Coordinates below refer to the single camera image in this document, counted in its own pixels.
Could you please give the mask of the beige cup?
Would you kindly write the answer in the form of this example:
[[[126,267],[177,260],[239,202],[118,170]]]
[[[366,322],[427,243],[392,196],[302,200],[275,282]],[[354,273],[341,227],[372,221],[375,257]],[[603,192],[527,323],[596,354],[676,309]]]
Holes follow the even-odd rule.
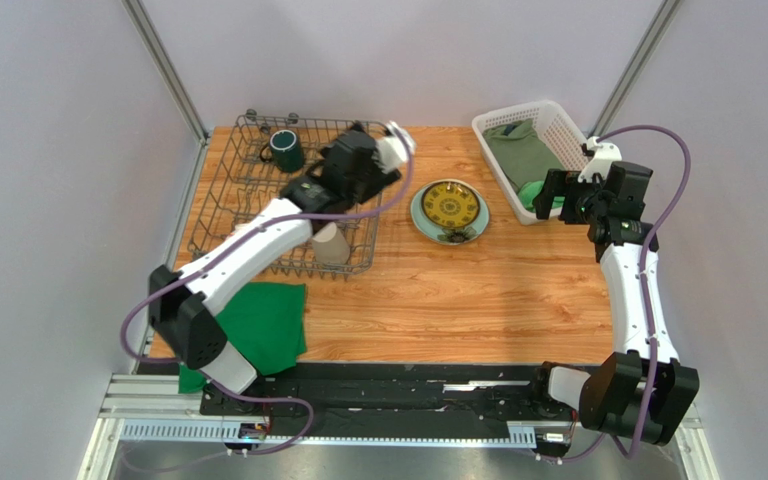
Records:
[[[351,247],[335,222],[327,224],[314,234],[311,245],[314,259],[325,265],[346,265],[351,255]]]

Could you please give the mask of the light blue flower plate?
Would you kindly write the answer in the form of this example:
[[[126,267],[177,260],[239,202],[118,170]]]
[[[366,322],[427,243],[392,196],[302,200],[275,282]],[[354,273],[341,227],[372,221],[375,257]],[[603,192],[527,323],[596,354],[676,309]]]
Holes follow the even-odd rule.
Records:
[[[421,208],[421,195],[424,193],[425,189],[436,182],[440,181],[457,181],[461,182],[468,187],[470,187],[479,198],[481,211],[479,213],[479,216],[477,220],[471,224],[470,226],[463,227],[460,229],[444,229],[440,226],[432,223],[423,213]],[[422,186],[413,196],[411,203],[410,203],[410,216],[414,223],[414,226],[428,239],[434,241],[435,243],[441,244],[441,245],[447,245],[447,246],[458,246],[470,243],[474,240],[476,240],[479,236],[481,236],[486,229],[488,228],[490,224],[490,209],[482,195],[479,194],[479,192],[468,183],[457,180],[457,179],[441,179],[434,182],[430,182],[424,186]]]

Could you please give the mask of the yellow patterned plate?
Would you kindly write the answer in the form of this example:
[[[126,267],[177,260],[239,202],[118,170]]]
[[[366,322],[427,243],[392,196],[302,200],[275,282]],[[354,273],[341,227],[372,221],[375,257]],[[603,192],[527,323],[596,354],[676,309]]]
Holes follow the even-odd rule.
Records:
[[[473,224],[481,211],[478,195],[457,181],[429,185],[421,195],[424,215],[444,229],[460,229]]]

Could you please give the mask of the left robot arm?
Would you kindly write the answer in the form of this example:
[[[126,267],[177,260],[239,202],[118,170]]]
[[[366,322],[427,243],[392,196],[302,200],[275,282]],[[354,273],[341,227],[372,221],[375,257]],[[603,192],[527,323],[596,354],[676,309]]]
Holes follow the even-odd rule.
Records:
[[[178,271],[155,269],[141,307],[171,348],[169,362],[200,372],[227,395],[245,393],[258,370],[231,344],[218,314],[254,277],[323,227],[383,213],[385,205],[356,208],[395,183],[408,187],[415,153],[415,140],[394,122],[380,137],[352,126],[214,250]]]

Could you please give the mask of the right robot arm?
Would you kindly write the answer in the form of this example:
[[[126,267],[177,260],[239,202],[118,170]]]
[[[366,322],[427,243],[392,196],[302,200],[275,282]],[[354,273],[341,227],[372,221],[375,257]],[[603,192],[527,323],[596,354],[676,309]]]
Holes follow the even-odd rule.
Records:
[[[544,415],[565,407],[583,427],[643,443],[665,445],[692,405],[700,380],[680,363],[659,299],[658,241],[642,221],[652,172],[620,161],[580,181],[576,171],[551,169],[533,201],[547,219],[553,201],[564,200],[559,220],[585,225],[607,283],[613,352],[593,372],[554,362],[536,372],[533,400]]]

